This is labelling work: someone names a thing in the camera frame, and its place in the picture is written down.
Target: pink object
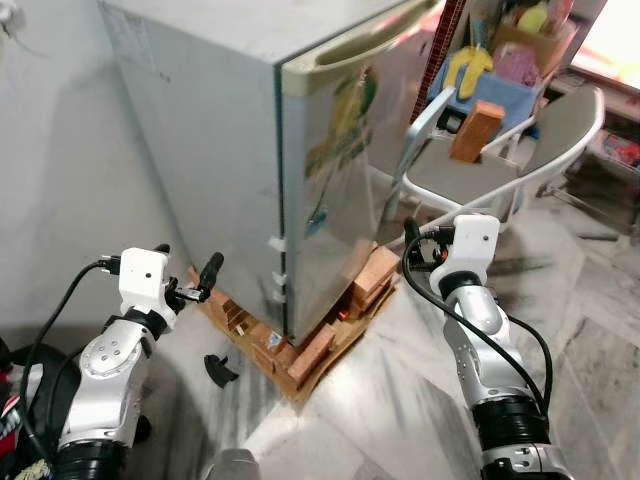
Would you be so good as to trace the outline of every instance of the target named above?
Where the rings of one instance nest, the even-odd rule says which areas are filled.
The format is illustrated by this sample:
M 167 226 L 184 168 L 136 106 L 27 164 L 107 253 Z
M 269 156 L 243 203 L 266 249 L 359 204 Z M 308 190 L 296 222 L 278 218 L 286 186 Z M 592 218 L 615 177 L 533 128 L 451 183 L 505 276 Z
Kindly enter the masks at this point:
M 493 53 L 493 73 L 503 80 L 534 86 L 539 77 L 535 52 L 519 43 L 503 43 Z
M 554 35 L 560 31 L 569 18 L 574 0 L 552 0 L 549 7 L 549 19 L 543 28 L 544 33 Z

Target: gray refrigerator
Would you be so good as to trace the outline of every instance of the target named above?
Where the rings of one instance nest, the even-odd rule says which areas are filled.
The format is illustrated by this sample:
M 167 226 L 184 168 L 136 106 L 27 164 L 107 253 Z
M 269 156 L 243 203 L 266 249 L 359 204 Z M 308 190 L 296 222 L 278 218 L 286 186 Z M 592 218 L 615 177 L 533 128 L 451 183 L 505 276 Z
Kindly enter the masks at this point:
M 367 259 L 435 3 L 99 2 L 194 265 L 294 344 Z

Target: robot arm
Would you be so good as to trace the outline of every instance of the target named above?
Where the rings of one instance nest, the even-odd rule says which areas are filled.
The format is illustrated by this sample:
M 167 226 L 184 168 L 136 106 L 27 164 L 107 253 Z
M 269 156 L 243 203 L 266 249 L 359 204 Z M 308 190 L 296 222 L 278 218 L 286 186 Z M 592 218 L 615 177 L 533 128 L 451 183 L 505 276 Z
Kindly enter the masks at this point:
M 122 314 L 111 317 L 82 352 L 80 387 L 59 441 L 56 479 L 122 478 L 156 342 L 173 329 L 185 300 L 209 297 L 224 260 L 216 253 L 203 269 L 200 285 L 183 289 L 165 275 L 166 253 L 139 248 L 122 253 Z
M 434 254 L 437 267 L 429 277 L 431 289 L 453 312 L 522 365 L 509 335 L 509 319 L 484 286 L 499 222 L 485 215 L 461 215 L 454 226 L 453 232 L 443 229 L 433 235 L 440 249 Z M 415 228 L 409 225 L 407 238 L 412 232 Z M 405 256 L 414 264 L 419 262 L 421 252 L 409 250 L 413 248 Z M 454 353 L 460 386 L 478 430 L 482 478 L 574 480 L 559 448 L 549 440 L 546 412 L 539 408 L 522 375 L 451 315 L 447 315 L 444 335 Z

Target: refrigerator handle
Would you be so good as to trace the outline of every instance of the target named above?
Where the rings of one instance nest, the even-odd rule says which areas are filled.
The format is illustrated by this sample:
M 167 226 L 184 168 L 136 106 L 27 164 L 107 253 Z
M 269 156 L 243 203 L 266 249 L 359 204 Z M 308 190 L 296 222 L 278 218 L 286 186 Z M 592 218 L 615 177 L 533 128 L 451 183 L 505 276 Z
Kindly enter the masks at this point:
M 383 20 L 377 20 L 369 28 L 354 32 L 353 37 L 319 54 L 309 73 L 352 66 L 391 50 L 403 40 L 407 32 L 419 25 L 423 15 L 430 11 L 430 5 L 429 1 L 418 0 L 393 9 Z

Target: chair backrest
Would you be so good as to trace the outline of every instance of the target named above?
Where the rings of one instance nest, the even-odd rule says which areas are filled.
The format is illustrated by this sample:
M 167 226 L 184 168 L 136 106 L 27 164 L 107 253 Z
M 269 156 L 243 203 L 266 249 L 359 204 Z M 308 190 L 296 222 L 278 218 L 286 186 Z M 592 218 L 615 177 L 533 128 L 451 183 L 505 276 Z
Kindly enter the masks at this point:
M 540 136 L 522 175 L 577 158 L 603 121 L 604 97 L 599 88 L 582 87 L 551 102 L 536 115 Z
M 413 121 L 404 137 L 400 163 L 394 176 L 396 179 L 404 175 L 411 166 L 411 162 L 416 158 L 416 155 L 420 153 L 424 143 L 433 133 L 438 119 L 442 115 L 442 112 L 444 112 L 444 109 L 447 108 L 449 100 L 455 92 L 456 89 L 453 87 L 445 88 Z

